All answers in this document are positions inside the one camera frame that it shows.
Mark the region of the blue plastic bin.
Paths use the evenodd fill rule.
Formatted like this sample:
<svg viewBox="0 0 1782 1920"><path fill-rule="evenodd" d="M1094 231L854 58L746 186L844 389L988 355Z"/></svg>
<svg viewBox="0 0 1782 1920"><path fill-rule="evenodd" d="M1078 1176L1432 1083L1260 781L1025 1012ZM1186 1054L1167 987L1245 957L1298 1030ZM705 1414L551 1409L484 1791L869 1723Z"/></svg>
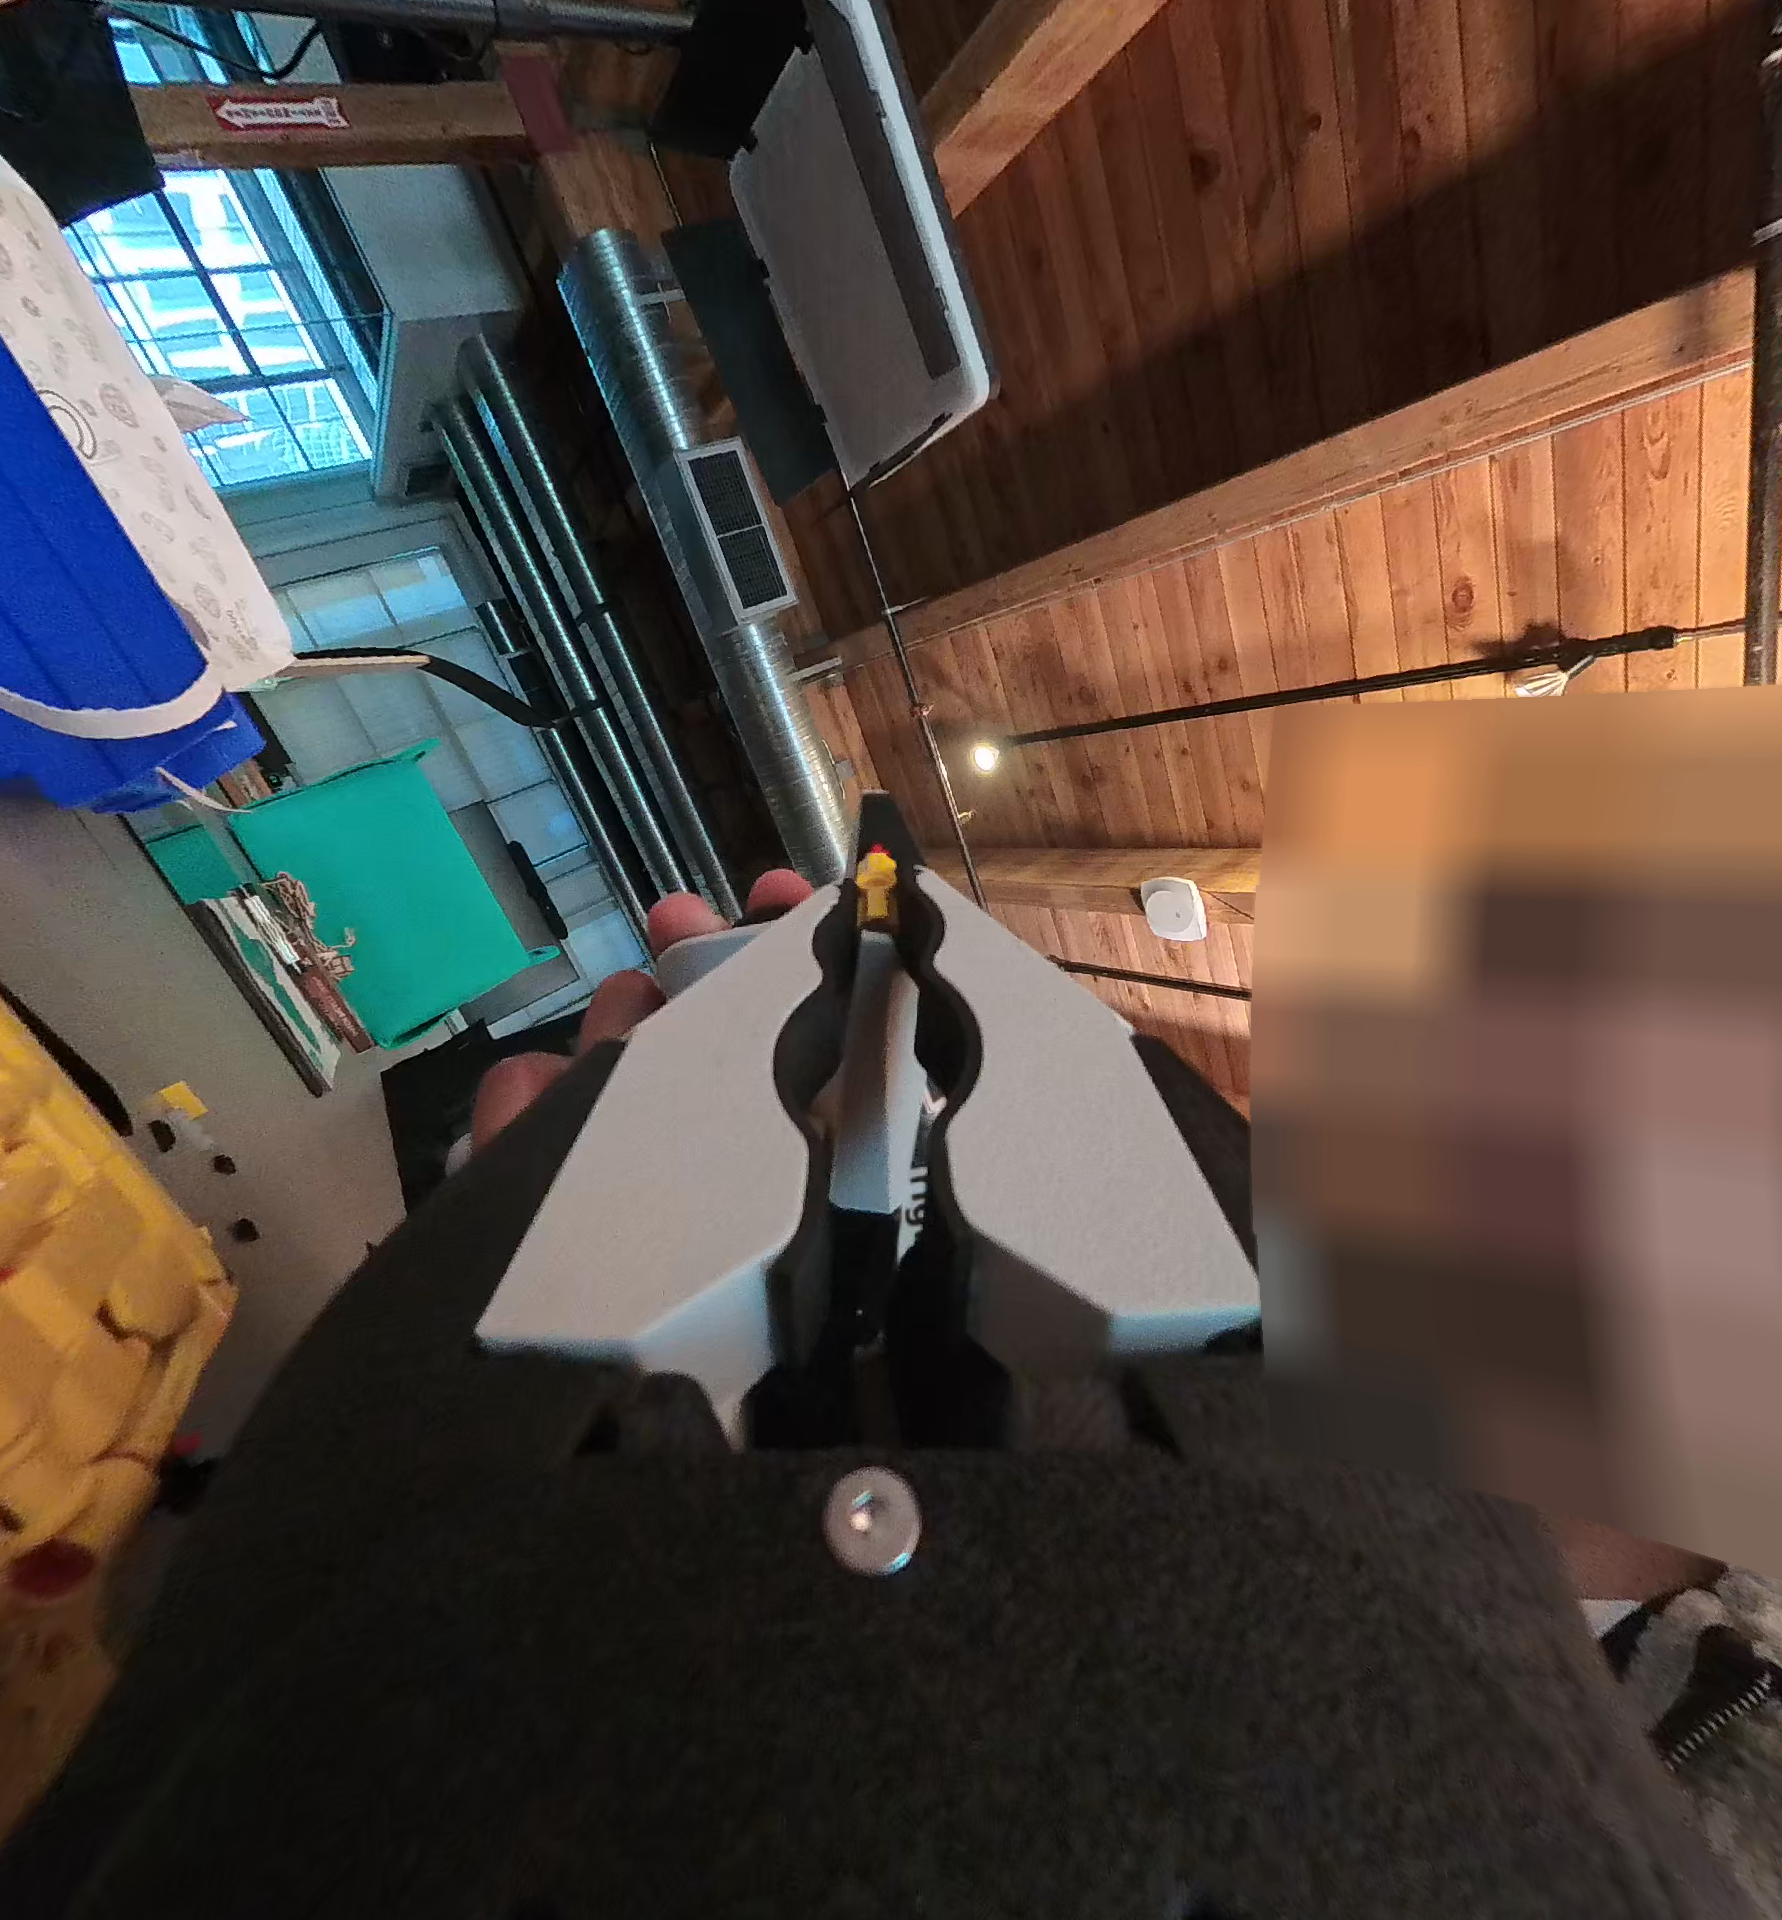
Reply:
<svg viewBox="0 0 1782 1920"><path fill-rule="evenodd" d="M172 698L212 666L120 554L118 526L17 373L0 341L0 685L70 708Z"/></svg>

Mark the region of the white vent grille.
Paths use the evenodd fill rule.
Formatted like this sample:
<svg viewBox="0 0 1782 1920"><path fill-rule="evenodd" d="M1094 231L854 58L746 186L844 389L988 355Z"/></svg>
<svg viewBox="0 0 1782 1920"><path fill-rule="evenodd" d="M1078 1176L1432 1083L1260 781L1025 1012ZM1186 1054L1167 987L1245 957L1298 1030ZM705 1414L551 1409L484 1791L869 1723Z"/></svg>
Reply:
<svg viewBox="0 0 1782 1920"><path fill-rule="evenodd" d="M672 514L712 613L747 626L794 608L797 591L746 442L683 447L673 456L673 475L679 505Z"/></svg>

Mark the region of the yellow toy brick car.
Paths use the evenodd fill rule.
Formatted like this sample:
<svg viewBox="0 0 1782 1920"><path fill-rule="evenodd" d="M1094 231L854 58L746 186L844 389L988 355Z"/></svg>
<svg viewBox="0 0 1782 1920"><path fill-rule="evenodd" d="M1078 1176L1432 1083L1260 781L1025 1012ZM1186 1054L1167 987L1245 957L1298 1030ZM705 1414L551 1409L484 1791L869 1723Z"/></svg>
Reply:
<svg viewBox="0 0 1782 1920"><path fill-rule="evenodd" d="M112 1561L237 1287L0 995L0 1845L110 1688Z"/></svg>

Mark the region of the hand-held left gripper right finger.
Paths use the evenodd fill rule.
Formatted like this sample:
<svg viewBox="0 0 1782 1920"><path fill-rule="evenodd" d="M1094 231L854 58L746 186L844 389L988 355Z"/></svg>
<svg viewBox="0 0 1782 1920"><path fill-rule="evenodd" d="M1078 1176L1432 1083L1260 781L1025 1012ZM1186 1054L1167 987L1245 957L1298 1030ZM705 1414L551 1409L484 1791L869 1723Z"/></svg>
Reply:
<svg viewBox="0 0 1782 1920"><path fill-rule="evenodd" d="M1262 1362L1249 1129L955 887L905 887L913 1050L940 1097L905 1259L905 1440L1138 1426L1149 1374Z"/></svg>

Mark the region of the white paper strip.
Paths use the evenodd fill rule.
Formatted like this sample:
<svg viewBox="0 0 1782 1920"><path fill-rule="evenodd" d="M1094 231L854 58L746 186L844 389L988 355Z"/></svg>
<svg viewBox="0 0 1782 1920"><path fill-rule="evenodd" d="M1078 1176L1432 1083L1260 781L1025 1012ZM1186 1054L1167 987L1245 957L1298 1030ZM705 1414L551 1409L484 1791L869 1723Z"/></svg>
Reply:
<svg viewBox="0 0 1782 1920"><path fill-rule="evenodd" d="M204 668L142 706L70 708L0 685L0 797L136 812L199 798L264 749L245 701Z"/></svg>

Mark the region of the white ceiling heater panel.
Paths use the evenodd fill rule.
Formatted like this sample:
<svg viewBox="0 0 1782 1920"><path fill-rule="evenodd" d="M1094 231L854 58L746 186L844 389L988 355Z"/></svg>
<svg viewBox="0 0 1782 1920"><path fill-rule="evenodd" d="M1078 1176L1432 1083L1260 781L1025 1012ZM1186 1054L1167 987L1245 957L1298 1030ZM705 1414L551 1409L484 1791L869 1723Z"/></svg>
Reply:
<svg viewBox="0 0 1782 1920"><path fill-rule="evenodd" d="M847 491L999 393L999 366L903 56L873 1L803 29L730 157L736 217Z"/></svg>

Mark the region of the person's right hand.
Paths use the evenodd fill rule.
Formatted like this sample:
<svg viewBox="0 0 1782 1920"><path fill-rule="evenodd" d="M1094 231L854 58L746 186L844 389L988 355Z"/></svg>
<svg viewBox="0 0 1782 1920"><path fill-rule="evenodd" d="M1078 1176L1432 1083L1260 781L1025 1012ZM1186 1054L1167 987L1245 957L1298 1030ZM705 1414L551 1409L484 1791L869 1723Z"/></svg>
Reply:
<svg viewBox="0 0 1782 1920"><path fill-rule="evenodd" d="M767 922L798 906L812 891L812 880L794 871L761 872L746 900L743 919ZM730 930L705 898L675 892L656 900L646 913L646 945L655 958L694 938ZM578 1038L570 1054L529 1050L500 1057L489 1068L476 1088L468 1151L489 1145L518 1116L533 1106L573 1065L597 1042L626 1038L641 1021L663 1006L656 979L641 969L626 969L604 979L580 1019Z"/></svg>

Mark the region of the large printed paper sheet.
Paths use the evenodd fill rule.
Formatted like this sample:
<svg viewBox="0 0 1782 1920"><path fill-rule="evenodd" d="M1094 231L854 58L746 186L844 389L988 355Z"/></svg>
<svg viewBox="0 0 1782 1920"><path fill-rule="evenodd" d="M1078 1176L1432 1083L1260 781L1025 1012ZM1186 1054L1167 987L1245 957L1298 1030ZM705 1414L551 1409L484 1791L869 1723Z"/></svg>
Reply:
<svg viewBox="0 0 1782 1920"><path fill-rule="evenodd" d="M294 643L169 399L137 363L64 227L0 155L0 341L49 436L231 692L282 676Z"/></svg>

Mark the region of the teal plastic board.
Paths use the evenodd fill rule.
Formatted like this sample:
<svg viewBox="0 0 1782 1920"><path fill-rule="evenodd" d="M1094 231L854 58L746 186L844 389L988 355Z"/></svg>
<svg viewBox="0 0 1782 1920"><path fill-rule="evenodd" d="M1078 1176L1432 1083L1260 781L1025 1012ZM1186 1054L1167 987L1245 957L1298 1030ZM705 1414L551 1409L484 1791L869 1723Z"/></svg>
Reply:
<svg viewBox="0 0 1782 1920"><path fill-rule="evenodd" d="M526 942L426 774L437 740L143 842L183 904L296 880L310 928L348 965L338 993L370 1038L405 1047L503 990L552 947Z"/></svg>

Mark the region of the grey desk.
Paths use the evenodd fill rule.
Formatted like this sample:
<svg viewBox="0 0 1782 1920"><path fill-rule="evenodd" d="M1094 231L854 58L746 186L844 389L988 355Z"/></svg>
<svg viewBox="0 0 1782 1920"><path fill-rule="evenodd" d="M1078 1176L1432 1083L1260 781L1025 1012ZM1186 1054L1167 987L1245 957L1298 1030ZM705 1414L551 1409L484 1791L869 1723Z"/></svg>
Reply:
<svg viewBox="0 0 1782 1920"><path fill-rule="evenodd" d="M375 1054L312 1097L118 818L0 797L0 984L97 1069L136 1116L172 1081L240 1154L262 1230L217 1242L238 1305L192 1399L225 1452L282 1360L402 1219Z"/></svg>

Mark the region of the brown wooden model kit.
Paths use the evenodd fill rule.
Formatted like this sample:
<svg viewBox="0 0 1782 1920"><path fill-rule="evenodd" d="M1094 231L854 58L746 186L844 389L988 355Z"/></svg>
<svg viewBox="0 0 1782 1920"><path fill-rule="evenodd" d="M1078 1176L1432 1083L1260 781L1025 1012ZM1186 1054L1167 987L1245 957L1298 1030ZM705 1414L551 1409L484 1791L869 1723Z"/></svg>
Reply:
<svg viewBox="0 0 1782 1920"><path fill-rule="evenodd" d="M348 1004L356 932L336 938L321 934L319 907L302 879L280 872L238 887L235 900L291 975L316 984L332 1002Z"/></svg>

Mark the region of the pile of small mixed bricks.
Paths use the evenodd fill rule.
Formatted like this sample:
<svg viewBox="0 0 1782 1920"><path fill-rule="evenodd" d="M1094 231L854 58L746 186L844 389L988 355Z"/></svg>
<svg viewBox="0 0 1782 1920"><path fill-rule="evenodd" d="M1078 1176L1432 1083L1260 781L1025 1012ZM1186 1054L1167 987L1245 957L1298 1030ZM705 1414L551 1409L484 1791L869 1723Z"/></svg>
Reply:
<svg viewBox="0 0 1782 1920"><path fill-rule="evenodd" d="M223 1246L257 1246L262 1230L245 1164L204 1098L180 1080L150 1092L137 1112L137 1149L183 1212Z"/></svg>

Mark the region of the silver ventilation duct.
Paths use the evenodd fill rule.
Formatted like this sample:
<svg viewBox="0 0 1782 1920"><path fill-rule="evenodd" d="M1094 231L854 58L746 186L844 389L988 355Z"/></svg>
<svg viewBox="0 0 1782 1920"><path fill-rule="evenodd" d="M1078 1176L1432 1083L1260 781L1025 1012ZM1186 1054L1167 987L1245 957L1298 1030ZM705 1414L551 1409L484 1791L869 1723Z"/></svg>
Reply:
<svg viewBox="0 0 1782 1920"><path fill-rule="evenodd" d="M669 315L682 290L626 227L580 238L558 288L786 862L815 882L838 880L851 850L851 825L794 676L782 631L786 612L747 626L715 616L672 514L679 505L675 454L739 437L705 423L687 344Z"/></svg>

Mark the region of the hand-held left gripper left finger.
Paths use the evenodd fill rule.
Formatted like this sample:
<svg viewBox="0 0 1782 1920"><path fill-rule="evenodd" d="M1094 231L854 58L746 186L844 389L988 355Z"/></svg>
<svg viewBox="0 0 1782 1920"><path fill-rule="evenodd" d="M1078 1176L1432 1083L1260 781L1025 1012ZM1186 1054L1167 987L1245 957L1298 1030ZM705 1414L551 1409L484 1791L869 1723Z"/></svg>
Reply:
<svg viewBox="0 0 1782 1920"><path fill-rule="evenodd" d="M663 952L663 1006L616 1044L589 1114L482 1309L497 1356L610 1364L695 1383L730 1441L780 1362L772 1272L807 1219L812 1145L775 1080L784 1026L821 987L842 901Z"/></svg>

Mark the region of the black monitor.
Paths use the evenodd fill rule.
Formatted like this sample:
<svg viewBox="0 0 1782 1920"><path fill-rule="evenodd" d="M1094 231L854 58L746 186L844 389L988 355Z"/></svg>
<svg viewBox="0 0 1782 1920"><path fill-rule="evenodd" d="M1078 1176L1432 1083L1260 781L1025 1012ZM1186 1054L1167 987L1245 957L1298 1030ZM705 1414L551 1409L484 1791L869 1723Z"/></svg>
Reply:
<svg viewBox="0 0 1782 1920"><path fill-rule="evenodd" d="M570 1012L499 1035L472 1021L383 1069L380 1087L407 1214L468 1160L472 1110L487 1074L522 1054L570 1055L580 1024L583 1012Z"/></svg>

